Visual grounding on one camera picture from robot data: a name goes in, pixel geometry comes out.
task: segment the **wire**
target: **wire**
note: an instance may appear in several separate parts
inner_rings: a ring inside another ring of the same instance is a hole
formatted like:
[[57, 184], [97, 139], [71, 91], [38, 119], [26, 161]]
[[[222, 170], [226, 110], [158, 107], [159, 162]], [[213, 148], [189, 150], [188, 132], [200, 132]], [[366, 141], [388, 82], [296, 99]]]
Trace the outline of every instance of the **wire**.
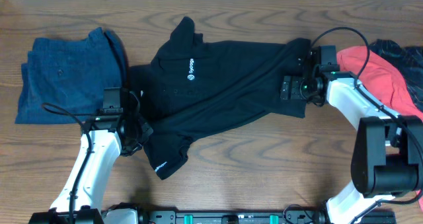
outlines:
[[[370, 98], [362, 89], [361, 89], [361, 85], [358, 84], [358, 78], [360, 77], [360, 75], [363, 73], [369, 58], [370, 58], [370, 48], [369, 48], [369, 43], [367, 42], [365, 36], [359, 32], [358, 30], [354, 29], [354, 28], [349, 28], [346, 26], [341, 26], [341, 27], [336, 27], [336, 28], [332, 28], [330, 30], [327, 30], [326, 32], [322, 33], [320, 36], [318, 36], [313, 43], [311, 43], [309, 52], [307, 54], [307, 56], [310, 56], [311, 53], [311, 49], [313, 48], [313, 46], [315, 45], [315, 43], [322, 38], [324, 35], [333, 32], [335, 30], [350, 30], [352, 32], [355, 32], [356, 34], [358, 34], [358, 36], [360, 36], [360, 38], [362, 38], [362, 40], [364, 41], [366, 50], [367, 50], [367, 55], [365, 57], [365, 61], [364, 64], [362, 66], [362, 68], [360, 69], [360, 71], [358, 72], [357, 76], [354, 78], [354, 87], [357, 89], [357, 91], [365, 98], [367, 99], [370, 103], [372, 103], [379, 111], [383, 112], [384, 114], [388, 115], [392, 121], [394, 121], [398, 127], [400, 127], [401, 129], [403, 129], [403, 131], [407, 134], [407, 136], [409, 136], [409, 138], [411, 138], [412, 143], [414, 144], [414, 146], [417, 148], [418, 151], [418, 155], [420, 157], [420, 161], [423, 163], [423, 148], [421, 147], [420, 143], [418, 142], [418, 140], [416, 139], [416, 137], [414, 136], [414, 134], [410, 131], [410, 129], [408, 127], [406, 127], [396, 116], [394, 116], [392, 113], [390, 113], [389, 111], [387, 111], [385, 109], [384, 106], [380, 106], [376, 101], [374, 101], [372, 98]], [[361, 213], [360, 215], [358, 215], [355, 220], [358, 220], [359, 218], [363, 217], [364, 215], [366, 215], [367, 213], [369, 213], [373, 208], [375, 208], [376, 206], [380, 206], [382, 203], [384, 204], [397, 204], [397, 205], [406, 205], [406, 204], [413, 204], [414, 202], [417, 202], [421, 197], [423, 196], [423, 192], [420, 191], [420, 193], [418, 195], [416, 195], [414, 198], [407, 200], [407, 201], [392, 201], [392, 200], [378, 200], [376, 201], [371, 207], [372, 208], [368, 208], [367, 210], [365, 210], [363, 213]]]
[[288, 222], [288, 224], [293, 224], [290, 220], [288, 220], [288, 218], [286, 217], [286, 211], [289, 209], [289, 208], [291, 208], [291, 207], [293, 207], [293, 206], [296, 206], [296, 207], [299, 207], [302, 211], [304, 211], [304, 213], [305, 213], [305, 215], [311, 220], [310, 222], [308, 222], [308, 223], [306, 223], [306, 224], [311, 224], [312, 222], [313, 222], [313, 217], [311, 217], [306, 211], [305, 211], [305, 209], [304, 209], [304, 207], [303, 206], [301, 206], [301, 205], [299, 205], [299, 204], [291, 204], [291, 205], [289, 205], [289, 206], [287, 206], [285, 209], [284, 209], [284, 211], [282, 212], [282, 217], [283, 218], [285, 218], [285, 220]]
[[[53, 110], [50, 110], [50, 109], [46, 108], [47, 106], [52, 107], [52, 108], [55, 108], [55, 109], [57, 109], [59, 111], [62, 111], [63, 113], [62, 112], [55, 112]], [[84, 173], [84, 169], [85, 169], [85, 167], [86, 167], [86, 165], [88, 163], [88, 160], [89, 160], [91, 151], [93, 150], [93, 144], [92, 144], [92, 141], [91, 141], [91, 136], [89, 134], [89, 130], [87, 129], [87, 127], [84, 126], [84, 124], [80, 121], [80, 119], [78, 119], [76, 117], [76, 116], [81, 116], [81, 115], [72, 114], [72, 113], [66, 111], [63, 108], [60, 108], [59, 106], [50, 104], [48, 102], [44, 102], [43, 104], [41, 104], [41, 107], [45, 111], [51, 112], [53, 114], [70, 116], [71, 118], [73, 118], [81, 126], [81, 129], [84, 131], [84, 134], [87, 136], [87, 140], [88, 140], [87, 154], [85, 155], [85, 158], [84, 158], [84, 161], [82, 162], [81, 168], [79, 169], [78, 174], [77, 174], [77, 176], [75, 178], [75, 181], [74, 181], [73, 186], [72, 186], [72, 191], [69, 193], [69, 223], [70, 224], [73, 224], [74, 223], [74, 220], [73, 220], [73, 210], [74, 210], [74, 205], [75, 205], [75, 197], [76, 197], [76, 193], [77, 193], [77, 189], [78, 189], [78, 183], [79, 183], [79, 181], [80, 181], [80, 179], [82, 177], [82, 174]]]

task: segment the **red garment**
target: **red garment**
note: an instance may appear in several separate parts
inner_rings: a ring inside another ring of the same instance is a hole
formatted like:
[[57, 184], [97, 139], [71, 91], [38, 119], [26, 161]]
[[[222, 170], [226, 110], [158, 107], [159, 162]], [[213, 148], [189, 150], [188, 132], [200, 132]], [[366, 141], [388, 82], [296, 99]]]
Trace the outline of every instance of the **red garment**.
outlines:
[[[366, 55], [365, 46], [353, 46], [338, 52], [336, 58], [341, 71], [352, 71], [357, 75]], [[385, 106], [402, 115], [416, 115], [423, 120], [423, 113], [412, 102], [403, 76], [397, 68], [382, 57], [370, 52], [369, 62], [359, 80]], [[421, 198], [418, 202], [423, 211], [423, 199]]]

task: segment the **printed logo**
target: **printed logo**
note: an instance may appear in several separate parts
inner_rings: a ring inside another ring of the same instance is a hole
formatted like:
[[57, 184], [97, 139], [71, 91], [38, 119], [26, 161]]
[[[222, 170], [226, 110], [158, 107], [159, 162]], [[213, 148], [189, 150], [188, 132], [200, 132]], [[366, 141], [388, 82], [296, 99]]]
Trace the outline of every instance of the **printed logo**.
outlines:
[[188, 71], [189, 75], [188, 75], [188, 79], [189, 80], [194, 80], [195, 76], [193, 75], [194, 73], [194, 59], [190, 59], [190, 70]]
[[159, 165], [155, 170], [154, 170], [154, 172], [157, 172], [160, 168], [162, 168], [165, 164], [167, 163], [167, 161], [166, 162], [164, 162], [163, 164], [161, 164], [161, 165]]

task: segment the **blue cloth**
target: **blue cloth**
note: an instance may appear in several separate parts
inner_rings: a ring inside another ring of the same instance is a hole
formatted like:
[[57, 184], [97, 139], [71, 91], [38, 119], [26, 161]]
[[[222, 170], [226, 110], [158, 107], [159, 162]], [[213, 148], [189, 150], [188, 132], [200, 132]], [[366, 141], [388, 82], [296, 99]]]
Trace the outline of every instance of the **blue cloth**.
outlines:
[[[70, 113], [92, 114], [102, 108], [103, 90], [121, 87], [126, 58], [119, 39], [101, 28], [82, 41], [35, 39], [28, 62], [22, 64], [23, 88], [16, 124], [70, 124], [68, 116], [51, 114], [43, 102]], [[79, 117], [82, 121], [87, 116]]]
[[401, 48], [392, 40], [377, 40], [370, 50], [400, 71], [414, 105], [423, 112], [423, 47]]

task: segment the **wooden table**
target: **wooden table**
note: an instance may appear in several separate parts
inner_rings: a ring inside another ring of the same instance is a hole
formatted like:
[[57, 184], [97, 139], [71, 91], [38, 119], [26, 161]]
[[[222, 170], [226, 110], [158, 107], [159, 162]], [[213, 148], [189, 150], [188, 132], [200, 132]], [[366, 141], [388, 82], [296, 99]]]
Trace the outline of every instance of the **wooden table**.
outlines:
[[[0, 222], [26, 223], [63, 188], [79, 150], [78, 125], [15, 125], [20, 65], [37, 37], [80, 40], [101, 26], [122, 39], [131, 65], [149, 63], [185, 15], [204, 40], [286, 43], [351, 26], [371, 42], [422, 45], [423, 0], [0, 0]], [[325, 36], [338, 49], [350, 32]], [[334, 108], [306, 119], [269, 114], [192, 144], [188, 162], [161, 181], [143, 151], [119, 157], [103, 207], [140, 202], [184, 209], [283, 209], [318, 205], [350, 180], [355, 131]], [[399, 223], [421, 223], [418, 204], [389, 206]]]

